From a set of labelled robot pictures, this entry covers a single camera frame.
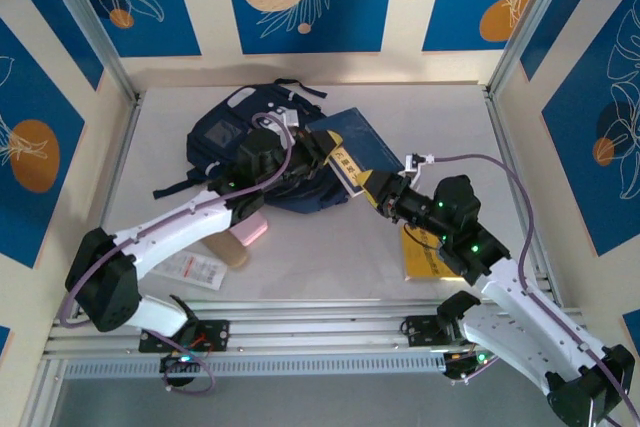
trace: yellow label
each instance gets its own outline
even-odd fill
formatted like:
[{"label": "yellow label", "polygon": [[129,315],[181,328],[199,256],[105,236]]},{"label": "yellow label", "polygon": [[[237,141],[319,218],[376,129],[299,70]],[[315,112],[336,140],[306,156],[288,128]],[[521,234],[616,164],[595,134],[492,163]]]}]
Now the yellow label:
[{"label": "yellow label", "polygon": [[429,232],[407,226],[406,229],[421,243],[433,248],[423,247],[412,239],[405,231],[402,231],[402,250],[404,262],[409,279],[460,279],[446,264],[440,260],[435,249],[438,248],[438,238]]},{"label": "yellow label", "polygon": [[355,188],[358,187],[358,177],[359,174],[362,173],[360,167],[353,161],[351,156],[344,150],[344,147],[338,147],[331,154],[331,158],[336,163],[336,165],[340,168],[340,170],[344,173],[344,175],[349,179],[351,185]]}]

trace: navy blue backpack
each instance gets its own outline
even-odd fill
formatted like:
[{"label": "navy blue backpack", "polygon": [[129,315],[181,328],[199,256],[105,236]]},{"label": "navy blue backpack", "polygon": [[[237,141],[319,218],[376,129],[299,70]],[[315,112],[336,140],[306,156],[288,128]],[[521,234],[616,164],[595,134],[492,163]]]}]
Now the navy blue backpack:
[{"label": "navy blue backpack", "polygon": [[[282,86],[293,83],[310,94],[321,98],[327,96],[293,79],[277,79],[272,84],[250,85],[236,90],[202,117],[187,135],[187,160],[194,166],[187,172],[187,179],[167,189],[154,191],[154,198],[216,179],[228,164],[235,161],[238,146],[254,128],[251,119],[259,112],[275,111],[278,107],[295,109],[300,128],[325,118],[320,107]],[[303,214],[342,204],[348,199],[349,194],[328,165],[312,179],[283,185],[265,194],[268,205]]]}]

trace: white tabletop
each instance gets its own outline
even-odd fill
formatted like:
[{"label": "white tabletop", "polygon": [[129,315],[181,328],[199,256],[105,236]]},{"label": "white tabletop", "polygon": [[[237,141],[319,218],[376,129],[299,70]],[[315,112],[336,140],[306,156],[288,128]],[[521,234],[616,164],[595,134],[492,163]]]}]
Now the white tabletop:
[{"label": "white tabletop", "polygon": [[[329,93],[323,111],[358,107],[401,161],[407,153],[449,156],[484,153],[499,158],[483,94],[472,85],[352,85],[317,87]],[[108,232],[147,221],[194,196],[198,188],[154,200],[151,192],[185,178],[186,135],[234,88],[151,89],[125,162]],[[480,221],[517,257],[523,244],[505,174],[483,161],[438,164],[423,170],[419,189],[432,194],[440,179],[467,174],[482,202]],[[378,215],[364,196],[314,214],[266,206],[268,231],[249,246],[250,260],[229,270],[213,292],[156,276],[141,290],[188,300],[445,299],[464,282],[406,281],[400,227]],[[209,251],[194,244],[188,250]]]}]

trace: white packet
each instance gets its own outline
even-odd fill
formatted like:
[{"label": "white packet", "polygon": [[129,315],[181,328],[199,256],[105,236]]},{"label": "white packet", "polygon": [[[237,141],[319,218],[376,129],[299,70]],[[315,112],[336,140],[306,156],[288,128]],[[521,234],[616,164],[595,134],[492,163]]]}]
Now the white packet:
[{"label": "white packet", "polygon": [[181,251],[156,265],[151,273],[207,289],[220,290],[227,266],[215,257]]}]

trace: robotic arm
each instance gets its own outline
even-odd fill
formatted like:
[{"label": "robotic arm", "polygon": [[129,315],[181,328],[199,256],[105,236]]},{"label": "robotic arm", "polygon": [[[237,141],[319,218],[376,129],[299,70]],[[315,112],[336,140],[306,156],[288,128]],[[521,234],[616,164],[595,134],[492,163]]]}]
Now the robotic arm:
[{"label": "robotic arm", "polygon": [[[99,331],[130,325],[170,338],[170,345],[191,345],[200,322],[193,312],[177,298],[176,306],[141,297],[138,280],[175,252],[249,217],[263,205],[265,189],[313,176],[341,143],[333,132],[285,133],[286,115],[276,126],[252,131],[236,164],[186,204],[112,236],[102,229],[85,235],[65,286]],[[358,181],[381,215],[439,237],[439,255],[451,270],[510,315],[494,316],[459,292],[438,309],[443,332],[462,334],[523,373],[567,425],[593,427],[620,403],[633,356],[621,345],[605,347],[527,282],[522,265],[478,222],[480,201],[468,177],[443,179],[433,199],[397,174],[368,171]]]}]

